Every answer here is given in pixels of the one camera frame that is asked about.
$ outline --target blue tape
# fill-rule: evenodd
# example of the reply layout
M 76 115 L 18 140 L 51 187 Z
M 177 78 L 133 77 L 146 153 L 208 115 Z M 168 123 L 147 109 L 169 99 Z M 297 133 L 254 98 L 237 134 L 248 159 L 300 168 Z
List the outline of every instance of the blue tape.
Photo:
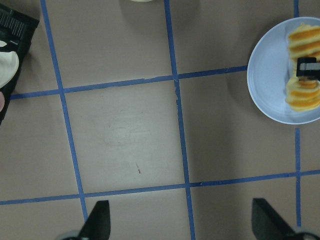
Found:
M 188 208 L 190 235 L 191 235 L 191 239 L 195 240 L 196 230 L 195 230 L 194 211 L 192 207 L 192 197 L 191 197 L 190 187 L 185 188 L 185 195 L 186 195 L 186 205 Z
M 60 74 L 60 70 L 59 70 L 57 54 L 56 54 L 56 49 L 55 49 L 55 45 L 54 45 L 54 39 L 52 36 L 51 27 L 50 27 L 50 21 L 49 21 L 46 0 L 41 0 L 41 8 L 42 8 L 42 13 L 43 13 L 43 19 L 44 19 L 47 38 L 48 38 L 48 43 L 49 43 L 49 47 L 50 47 L 56 82 L 58 85 L 58 90 L 59 90 L 59 94 L 60 94 L 60 98 L 61 98 L 65 127 L 66 127 L 66 132 L 67 132 L 67 136 L 68 136 L 68 140 L 69 140 L 69 145 L 70 145 L 70 151 L 71 151 L 71 156 L 72 156 L 72 162 L 73 162 L 73 167 L 74 167 L 77 188 L 78 188 L 78 192 L 79 192 L 79 198 L 80 198 L 81 207 L 82 207 L 83 218 L 84 218 L 84 220 L 87 220 L 88 212 L 87 212 L 87 207 L 86 207 L 85 195 L 84 195 L 82 182 L 81 182 L 81 176 L 80 176 L 80 171 L 79 171 L 79 166 L 78 166 L 78 161 L 77 161 L 77 154 L 76 154 L 74 139 L 73 139 L 73 135 L 72 135 L 70 119 L 69 119 L 69 114 L 68 114 L 68 107 L 67 107 L 65 93 L 63 90 L 64 87 L 63 87 L 63 83 L 61 80 L 61 74 Z
M 300 159 L 300 129 L 295 129 L 294 134 L 294 148 L 295 148 L 295 171 L 300 173 L 301 171 L 301 159 Z
M 295 129 L 294 134 L 295 146 L 295 171 L 296 171 L 296 184 L 295 184 L 295 211 L 296 211 L 296 225 L 301 227 L 301 153 L 300 153 L 300 129 Z
M 166 31 L 169 43 L 169 54 L 171 62 L 171 70 L 174 80 L 178 80 L 177 63 L 175 55 L 175 44 L 174 44 L 174 34 L 172 30 L 171 12 L 170 12 L 170 1 L 164 0 L 164 12 L 165 12 L 165 22 Z
M 293 16 L 295 18 L 299 17 L 299 0 L 293 1 Z
M 186 140 L 185 140 L 185 129 L 184 129 L 184 121 L 183 121 L 183 113 L 182 113 L 180 83 L 179 83 L 178 71 L 177 71 L 174 34 L 173 34 L 173 28 L 172 28 L 170 1 L 169 0 L 164 0 L 164 12 L 165 12 L 165 22 L 166 22 L 168 44 L 169 44 L 172 77 L 174 80 L 175 94 L 177 97 L 176 106 L 177 106 L 179 133 L 180 133 L 180 144 L 181 144 L 181 152 L 182 152 L 184 182 L 188 185 L 190 183 L 190 180 L 189 180 L 189 169 L 188 169 Z M 190 194 L 189 187 L 185 188 L 185 193 L 186 193 L 187 209 L 188 209 L 188 216 L 189 216 L 190 236 L 191 236 L 191 240 L 195 240 L 196 236 L 195 236 L 195 224 L 194 224 L 193 208 L 192 208 L 192 197 Z
M 137 84 L 148 84 L 148 83 L 156 83 L 156 82 L 163 82 L 172 80 L 173 77 L 170 76 L 157 76 L 154 78 L 149 79 L 133 79 L 133 80 L 126 80 L 126 81 L 116 81 L 116 82 L 108 82 L 108 83 L 99 83 L 99 84 L 92 84 L 86 86 L 76 86 L 76 87 L 68 87 L 64 88 L 65 93 L 75 93 L 81 91 L 89 91 L 89 90 L 96 90 L 96 89 L 106 89 L 111 87 L 123 87 L 123 86 L 131 86 Z
M 206 186 L 240 184 L 240 183 L 249 183 L 249 182 L 272 180 L 272 179 L 292 178 L 296 176 L 297 174 L 295 172 L 288 172 L 288 173 L 270 174 L 270 175 L 263 175 L 263 176 L 234 178 L 234 179 L 227 179 L 227 180 L 194 182 L 194 183 L 190 183 L 190 187 L 195 188 L 195 187 L 206 187 Z
M 320 174 L 320 169 L 318 170 L 310 170 L 310 171 L 302 171 L 300 176 L 310 176 L 310 175 L 318 175 Z
M 296 212 L 296 225 L 301 227 L 301 177 L 296 177 L 295 183 L 295 212 Z
M 27 98 L 35 98 L 49 95 L 58 95 L 60 92 L 58 89 L 55 90 L 46 90 L 46 91 L 35 91 L 35 92 L 27 92 L 27 93 L 18 93 L 12 94 L 10 96 L 10 100 L 14 99 L 27 99 Z
M 248 66 L 234 66 L 234 67 L 227 67 L 221 69 L 213 69 L 207 71 L 197 71 L 197 72 L 189 72 L 189 73 L 182 73 L 179 74 L 179 79 L 189 79 L 189 78 L 197 78 L 197 77 L 204 77 L 204 76 L 211 76 L 211 75 L 219 75 L 219 74 L 230 74 L 235 72 L 243 72 L 247 71 Z
M 302 176 L 319 175 L 319 174 L 320 174 L 320 169 L 301 172 Z M 141 187 L 141 188 L 133 188 L 133 189 L 125 189 L 125 190 L 92 192 L 92 193 L 85 193 L 84 197 L 94 198 L 94 197 L 104 197 L 104 196 L 123 195 L 123 194 L 155 192 L 155 191 L 172 190 L 172 189 L 188 189 L 188 188 L 207 187 L 207 186 L 220 186 L 220 185 L 240 184 L 240 183 L 249 183 L 249 182 L 265 181 L 265 180 L 272 180 L 272 179 L 294 178 L 294 177 L 300 177 L 300 176 L 296 172 L 288 172 L 288 173 L 270 174 L 270 175 L 262 175 L 262 176 L 217 180 L 217 181 L 203 181 L 203 182 L 172 184 L 172 185 L 164 185 L 164 186 Z M 189 201 L 188 204 L 192 203 L 191 198 L 190 199 L 188 198 L 188 196 L 190 196 L 189 191 L 187 191 L 186 194 L 187 194 L 187 201 Z M 33 199 L 0 201 L 0 205 L 37 203 L 37 202 L 56 201 L 56 200 L 65 200 L 65 199 L 78 199 L 78 198 L 80 198 L 79 194 L 49 196 L 49 197 L 38 197 Z
M 184 189 L 185 187 L 186 187 L 185 184 L 174 184 L 174 185 L 165 185 L 165 186 L 141 187 L 141 188 L 126 189 L 126 190 L 92 192 L 92 193 L 85 193 L 84 196 L 86 198 L 94 198 L 94 197 L 123 195 L 123 194 L 155 192 L 155 191 L 171 190 L 171 189 Z
M 28 204 L 28 203 L 39 203 L 39 202 L 48 202 L 48 201 L 59 201 L 67 199 L 78 199 L 78 194 L 73 195 L 62 195 L 62 196 L 46 196 L 46 197 L 37 197 L 31 199 L 17 199 L 17 200 L 8 200 L 0 201 L 1 205 L 13 205 L 13 204 Z

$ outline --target gray floor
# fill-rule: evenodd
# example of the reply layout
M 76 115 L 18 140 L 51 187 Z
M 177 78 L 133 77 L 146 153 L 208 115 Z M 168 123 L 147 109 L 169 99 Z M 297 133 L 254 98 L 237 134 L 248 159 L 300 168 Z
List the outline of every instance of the gray floor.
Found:
M 0 126 L 0 239 L 79 230 L 98 200 L 111 240 L 253 240 L 254 197 L 320 232 L 320 121 L 273 121 L 247 87 L 294 0 L 0 3 L 40 20 Z

